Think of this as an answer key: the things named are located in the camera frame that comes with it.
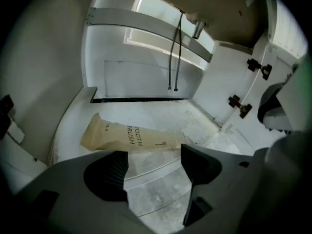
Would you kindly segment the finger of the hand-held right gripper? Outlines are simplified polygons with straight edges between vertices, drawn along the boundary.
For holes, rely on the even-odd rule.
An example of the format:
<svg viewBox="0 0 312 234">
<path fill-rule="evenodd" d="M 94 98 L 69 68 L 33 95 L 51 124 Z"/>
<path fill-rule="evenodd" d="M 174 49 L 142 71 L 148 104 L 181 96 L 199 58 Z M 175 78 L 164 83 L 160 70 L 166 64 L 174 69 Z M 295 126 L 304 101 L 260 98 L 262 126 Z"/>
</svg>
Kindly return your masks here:
<svg viewBox="0 0 312 234">
<path fill-rule="evenodd" d="M 290 121 L 276 97 L 283 85 L 283 83 L 276 83 L 267 88 L 261 97 L 257 118 L 270 131 L 292 132 Z"/>
</svg>

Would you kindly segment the wooden block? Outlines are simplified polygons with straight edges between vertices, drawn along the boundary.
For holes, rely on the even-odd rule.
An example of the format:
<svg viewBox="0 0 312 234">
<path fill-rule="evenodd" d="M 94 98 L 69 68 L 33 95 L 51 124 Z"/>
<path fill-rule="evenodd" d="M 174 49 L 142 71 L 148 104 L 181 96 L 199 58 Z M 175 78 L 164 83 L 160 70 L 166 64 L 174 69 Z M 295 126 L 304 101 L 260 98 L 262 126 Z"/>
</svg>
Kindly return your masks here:
<svg viewBox="0 0 312 234">
<path fill-rule="evenodd" d="M 89 151 L 166 151 L 191 141 L 182 132 L 157 131 L 103 120 L 94 114 L 80 144 Z"/>
</svg>

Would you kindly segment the chrome drain pipe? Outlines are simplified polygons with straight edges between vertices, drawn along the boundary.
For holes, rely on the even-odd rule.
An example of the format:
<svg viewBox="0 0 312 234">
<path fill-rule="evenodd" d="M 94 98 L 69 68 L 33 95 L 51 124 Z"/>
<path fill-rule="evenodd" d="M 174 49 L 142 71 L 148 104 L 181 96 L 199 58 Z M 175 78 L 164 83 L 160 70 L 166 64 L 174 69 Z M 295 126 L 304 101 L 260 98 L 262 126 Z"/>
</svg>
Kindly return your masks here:
<svg viewBox="0 0 312 234">
<path fill-rule="evenodd" d="M 195 23 L 195 29 L 192 35 L 192 38 L 199 39 L 202 30 L 204 29 L 206 23 L 204 21 L 197 21 Z"/>
</svg>

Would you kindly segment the white cabinet door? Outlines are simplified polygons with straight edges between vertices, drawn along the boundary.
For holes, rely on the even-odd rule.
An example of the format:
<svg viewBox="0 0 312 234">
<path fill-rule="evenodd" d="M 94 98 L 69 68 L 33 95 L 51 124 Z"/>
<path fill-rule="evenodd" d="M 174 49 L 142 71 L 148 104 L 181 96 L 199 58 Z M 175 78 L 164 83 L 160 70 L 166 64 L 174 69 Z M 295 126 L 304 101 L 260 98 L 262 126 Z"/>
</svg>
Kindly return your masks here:
<svg viewBox="0 0 312 234">
<path fill-rule="evenodd" d="M 260 70 L 251 72 L 252 83 L 247 86 L 242 105 L 250 104 L 252 109 L 244 119 L 239 111 L 228 120 L 222 129 L 243 155 L 253 155 L 263 147 L 271 146 L 284 133 L 269 130 L 257 118 L 260 100 L 267 88 L 284 82 L 292 72 L 292 66 L 300 61 L 308 50 L 307 39 L 290 10 L 281 0 L 265 0 L 268 12 L 268 29 L 253 48 L 252 58 L 262 66 L 271 65 L 268 80 L 262 77 Z"/>
<path fill-rule="evenodd" d="M 0 170 L 14 195 L 47 169 L 46 164 L 20 146 L 24 137 L 23 131 L 12 121 L 0 140 Z"/>
</svg>

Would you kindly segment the white cabinet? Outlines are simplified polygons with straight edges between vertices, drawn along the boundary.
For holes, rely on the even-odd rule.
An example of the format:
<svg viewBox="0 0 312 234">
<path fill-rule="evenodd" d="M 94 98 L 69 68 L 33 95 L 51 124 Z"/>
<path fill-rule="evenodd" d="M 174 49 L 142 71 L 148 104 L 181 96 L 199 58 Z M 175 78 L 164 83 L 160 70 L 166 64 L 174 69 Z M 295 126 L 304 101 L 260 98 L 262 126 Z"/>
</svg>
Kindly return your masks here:
<svg viewBox="0 0 312 234">
<path fill-rule="evenodd" d="M 48 164 L 95 152 L 80 141 L 96 113 L 242 155 L 222 128 L 239 111 L 228 98 L 241 101 L 252 83 L 247 60 L 255 45 L 215 40 L 205 27 L 194 39 L 194 29 L 186 13 L 165 0 L 92 0 L 82 37 L 83 88 L 58 125 Z M 130 152 L 138 174 L 179 159 L 180 148 Z"/>
</svg>

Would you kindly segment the black cabinet door hinge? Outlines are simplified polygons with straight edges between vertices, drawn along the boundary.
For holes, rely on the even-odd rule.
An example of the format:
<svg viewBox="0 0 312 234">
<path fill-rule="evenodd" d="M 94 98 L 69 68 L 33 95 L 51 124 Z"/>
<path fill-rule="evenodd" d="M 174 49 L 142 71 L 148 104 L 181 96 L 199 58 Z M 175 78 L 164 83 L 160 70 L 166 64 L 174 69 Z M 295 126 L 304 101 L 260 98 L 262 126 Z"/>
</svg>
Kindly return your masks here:
<svg viewBox="0 0 312 234">
<path fill-rule="evenodd" d="M 268 80 L 269 75 L 271 73 L 272 70 L 272 66 L 271 65 L 266 65 L 266 66 L 262 66 L 258 61 L 256 61 L 255 59 L 248 59 L 247 60 L 247 64 L 248 64 L 248 69 L 251 70 L 252 72 L 254 72 L 256 69 L 260 70 L 262 73 L 262 77 L 265 80 Z"/>
<path fill-rule="evenodd" d="M 228 98 L 229 105 L 234 108 L 237 107 L 240 111 L 239 116 L 244 119 L 245 116 L 248 114 L 248 112 L 252 109 L 252 106 L 250 104 L 242 105 L 240 103 L 240 97 L 237 95 L 233 95 L 232 97 Z"/>
</svg>

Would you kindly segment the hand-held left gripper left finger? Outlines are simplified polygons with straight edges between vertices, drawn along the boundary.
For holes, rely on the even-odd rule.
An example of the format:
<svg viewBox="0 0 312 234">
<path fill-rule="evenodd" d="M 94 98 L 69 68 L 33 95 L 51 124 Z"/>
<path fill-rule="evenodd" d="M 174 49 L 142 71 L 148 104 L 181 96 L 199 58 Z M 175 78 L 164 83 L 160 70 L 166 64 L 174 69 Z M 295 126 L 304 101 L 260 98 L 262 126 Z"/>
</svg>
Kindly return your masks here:
<svg viewBox="0 0 312 234">
<path fill-rule="evenodd" d="M 95 152 L 48 168 L 16 200 L 36 233 L 154 234 L 129 208 L 127 171 L 127 152 Z"/>
</svg>

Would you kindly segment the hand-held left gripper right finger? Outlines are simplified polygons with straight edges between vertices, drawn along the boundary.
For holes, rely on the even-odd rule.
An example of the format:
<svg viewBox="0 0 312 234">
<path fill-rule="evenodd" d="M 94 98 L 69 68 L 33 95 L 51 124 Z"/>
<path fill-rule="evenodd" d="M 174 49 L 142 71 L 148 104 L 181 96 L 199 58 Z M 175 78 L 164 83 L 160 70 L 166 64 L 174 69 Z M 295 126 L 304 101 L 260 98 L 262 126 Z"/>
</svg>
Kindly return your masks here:
<svg viewBox="0 0 312 234">
<path fill-rule="evenodd" d="M 181 145 L 181 162 L 191 181 L 185 228 L 261 228 L 255 204 L 268 148 L 253 156 Z"/>
</svg>

